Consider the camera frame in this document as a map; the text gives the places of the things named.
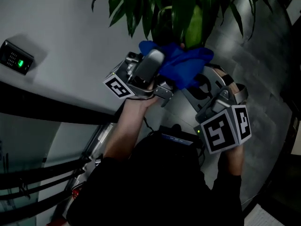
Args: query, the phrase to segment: green indicator light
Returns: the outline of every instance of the green indicator light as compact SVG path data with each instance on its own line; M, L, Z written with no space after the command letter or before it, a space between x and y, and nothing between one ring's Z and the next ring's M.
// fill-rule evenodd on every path
M20 59L20 60L18 61L18 66L21 68L21 67L23 66L23 64L24 64L24 61Z

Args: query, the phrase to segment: blue towel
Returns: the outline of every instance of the blue towel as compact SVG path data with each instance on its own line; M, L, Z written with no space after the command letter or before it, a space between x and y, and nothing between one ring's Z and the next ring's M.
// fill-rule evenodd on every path
M141 53L146 56L153 48L159 46L152 41L142 41L139 44ZM207 48L196 48L184 51L175 43L161 47L165 60L159 74L173 80L178 89L198 87L199 82L193 78L203 71L204 65L213 59L213 52Z

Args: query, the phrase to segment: gray tile floor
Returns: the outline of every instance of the gray tile floor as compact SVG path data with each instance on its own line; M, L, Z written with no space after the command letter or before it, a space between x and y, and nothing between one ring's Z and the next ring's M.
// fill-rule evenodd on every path
M253 17L248 0L236 0L244 26L242 38L238 25L228 9L222 26L217 26L206 47L215 56L212 63L220 65L236 82L249 91L247 102L253 137L245 143L245 164L242 175L241 202L258 193L271 172L284 143L292 112L279 93L291 78L293 66L292 40L285 12L277 0L269 0L273 13L259 0L253 37L248 41ZM165 108L154 105L147 112L148 123L158 129L178 123L183 131L194 133L195 111L179 91ZM149 133L143 125L139 140ZM202 166L209 187L217 176L219 155L208 155Z

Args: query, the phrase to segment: green plant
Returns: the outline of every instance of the green plant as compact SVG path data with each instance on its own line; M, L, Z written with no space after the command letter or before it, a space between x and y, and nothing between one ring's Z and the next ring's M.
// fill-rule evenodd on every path
M132 37L137 25L142 20L145 37L151 32L154 42L164 45L185 42L187 48L204 46L209 37L221 7L222 16L230 7L240 32L243 25L234 0L109 0L110 16L116 10L110 26L124 15L127 16L128 34ZM268 0L263 0L272 8ZM255 25L256 2L249 0Z

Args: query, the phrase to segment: person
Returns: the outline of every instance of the person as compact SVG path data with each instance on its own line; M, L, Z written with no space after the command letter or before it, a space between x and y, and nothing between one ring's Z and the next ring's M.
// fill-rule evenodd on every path
M234 83L230 87L234 93L238 89ZM160 133L135 146L144 115L155 102L125 101L103 160L68 210L70 225L243 225L243 146L221 153L210 190L196 148L163 139Z

